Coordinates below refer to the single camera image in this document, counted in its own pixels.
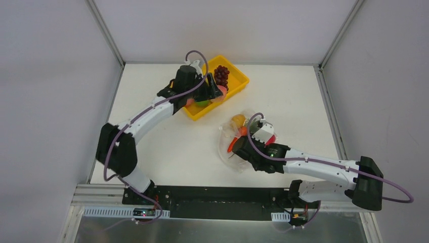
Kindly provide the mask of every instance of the yellow tray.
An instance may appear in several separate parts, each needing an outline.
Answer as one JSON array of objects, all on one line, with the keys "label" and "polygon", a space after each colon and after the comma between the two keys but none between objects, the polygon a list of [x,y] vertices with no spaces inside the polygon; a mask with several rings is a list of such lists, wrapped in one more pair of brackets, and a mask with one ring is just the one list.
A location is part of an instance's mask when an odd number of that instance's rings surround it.
[{"label": "yellow tray", "polygon": [[[222,102],[210,102],[206,107],[197,106],[195,103],[185,106],[186,114],[192,120],[198,120],[209,111],[215,109],[217,106],[223,104],[229,98],[240,92],[246,87],[249,83],[249,78],[244,75],[238,68],[236,68],[231,62],[229,62],[224,56],[219,55],[208,62],[209,70],[208,72],[214,73],[215,69],[219,66],[224,66],[228,68],[228,88],[226,98]],[[202,72],[205,73],[205,64],[202,67]]]}]

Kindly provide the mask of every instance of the white tabletop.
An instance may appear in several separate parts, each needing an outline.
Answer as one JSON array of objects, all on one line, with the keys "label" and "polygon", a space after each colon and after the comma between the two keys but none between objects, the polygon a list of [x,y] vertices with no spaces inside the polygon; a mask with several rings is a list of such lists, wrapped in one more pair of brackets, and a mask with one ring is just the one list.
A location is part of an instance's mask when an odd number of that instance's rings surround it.
[{"label": "white tabletop", "polygon": [[[178,64],[127,64],[109,122],[117,124],[149,104],[175,77]],[[262,112],[275,127],[277,143],[310,154],[338,158],[312,66],[237,65],[247,87],[198,121],[184,111],[162,121],[137,145],[138,166],[157,185],[289,187],[304,175],[267,174],[251,167],[238,174],[218,154],[219,126],[246,108]],[[91,183],[104,184],[97,163]],[[117,179],[109,184],[121,184]]]}]

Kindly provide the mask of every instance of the black mounting plate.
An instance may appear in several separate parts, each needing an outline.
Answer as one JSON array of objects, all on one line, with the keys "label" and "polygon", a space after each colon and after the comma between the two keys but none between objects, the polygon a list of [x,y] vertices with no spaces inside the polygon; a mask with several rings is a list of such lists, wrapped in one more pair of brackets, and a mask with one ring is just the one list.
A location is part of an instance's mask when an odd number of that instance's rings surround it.
[{"label": "black mounting plate", "polygon": [[[283,188],[156,186],[154,191],[171,218],[271,221],[271,213],[291,207],[288,191]],[[124,191],[122,203],[153,205],[129,188]],[[310,203],[309,208],[317,205]],[[295,208],[304,207],[295,204]]]}]

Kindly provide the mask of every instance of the transparent bowl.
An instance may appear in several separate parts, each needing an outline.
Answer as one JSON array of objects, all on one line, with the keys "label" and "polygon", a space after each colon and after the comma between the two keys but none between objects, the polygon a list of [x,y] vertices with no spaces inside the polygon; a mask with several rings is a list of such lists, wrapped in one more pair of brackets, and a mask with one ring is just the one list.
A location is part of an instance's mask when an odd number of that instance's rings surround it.
[{"label": "transparent bowl", "polygon": [[[252,109],[246,109],[239,114],[242,114],[244,117],[246,117],[244,124],[246,126],[247,122],[255,114],[255,112]],[[237,173],[242,173],[247,168],[251,168],[251,164],[235,155],[233,152],[228,152],[228,147],[234,138],[241,137],[238,129],[239,128],[235,125],[234,122],[231,121],[231,119],[219,127],[219,156],[226,166]]]}]

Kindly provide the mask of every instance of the plastic fruit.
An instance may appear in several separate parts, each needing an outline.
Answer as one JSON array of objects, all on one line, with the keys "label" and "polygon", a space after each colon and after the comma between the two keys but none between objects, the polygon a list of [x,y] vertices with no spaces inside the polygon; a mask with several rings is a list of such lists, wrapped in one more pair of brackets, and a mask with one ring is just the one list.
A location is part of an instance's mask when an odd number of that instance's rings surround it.
[{"label": "plastic fruit", "polygon": [[240,128],[246,122],[246,117],[242,114],[235,115],[231,118],[231,121],[235,124],[236,128]]},{"label": "plastic fruit", "polygon": [[276,135],[273,135],[268,141],[265,143],[265,146],[269,145],[270,143],[274,143],[276,141]]},{"label": "plastic fruit", "polygon": [[[240,135],[241,135],[241,136],[245,136],[245,135],[247,135],[247,127],[240,127],[240,128],[238,129],[238,132],[240,133]],[[235,142],[237,142],[237,140],[238,140],[238,138],[237,138],[237,137],[235,137],[235,138],[232,140],[232,142],[231,142],[231,144],[229,145],[228,150],[227,150],[227,152],[228,152],[228,153],[230,153],[230,152],[232,151],[232,147],[234,147],[234,144],[235,144]]]},{"label": "plastic fruit", "polygon": [[214,81],[216,81],[217,85],[221,85],[223,87],[225,87],[227,89],[227,91],[229,90],[228,88],[228,68],[227,67],[223,67],[223,66],[218,66],[215,70],[214,70]]},{"label": "plastic fruit", "polygon": [[208,106],[210,102],[208,100],[204,100],[204,101],[200,101],[200,102],[195,102],[195,104],[199,107],[205,107]]}]

